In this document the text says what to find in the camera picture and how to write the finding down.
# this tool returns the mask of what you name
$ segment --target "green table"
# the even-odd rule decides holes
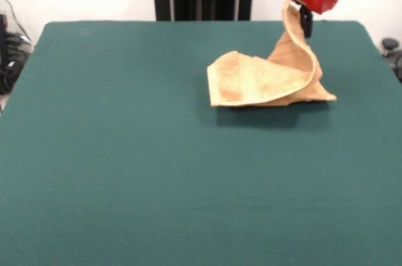
[[[333,103],[213,109],[281,23],[52,23],[0,120],[0,265],[402,265],[402,89],[315,24]]]

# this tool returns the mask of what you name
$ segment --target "towel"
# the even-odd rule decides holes
[[[268,59],[231,51],[208,66],[211,106],[286,106],[337,99],[320,83],[320,64],[291,0],[283,6],[283,25],[285,32]]]

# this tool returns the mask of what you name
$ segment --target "cable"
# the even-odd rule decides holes
[[[27,37],[27,39],[32,43],[32,39],[28,36],[28,33],[25,31],[23,26],[19,23],[17,16],[15,15],[13,4],[11,4],[11,2],[9,0],[3,0],[3,1],[5,1],[8,4],[8,6],[10,7],[11,14],[13,15],[13,18],[14,18],[17,26],[19,27],[19,29],[23,32],[25,37]]]

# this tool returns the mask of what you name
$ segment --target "towel fold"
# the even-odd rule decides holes
[[[268,59],[231,51],[207,69],[211,106],[284,106],[301,101],[333,101],[320,83],[322,70],[307,45],[300,13],[287,0],[285,32]]]

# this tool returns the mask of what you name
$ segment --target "black device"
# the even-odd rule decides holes
[[[12,91],[30,56],[29,41],[19,33],[7,31],[7,16],[0,14],[0,95]]]

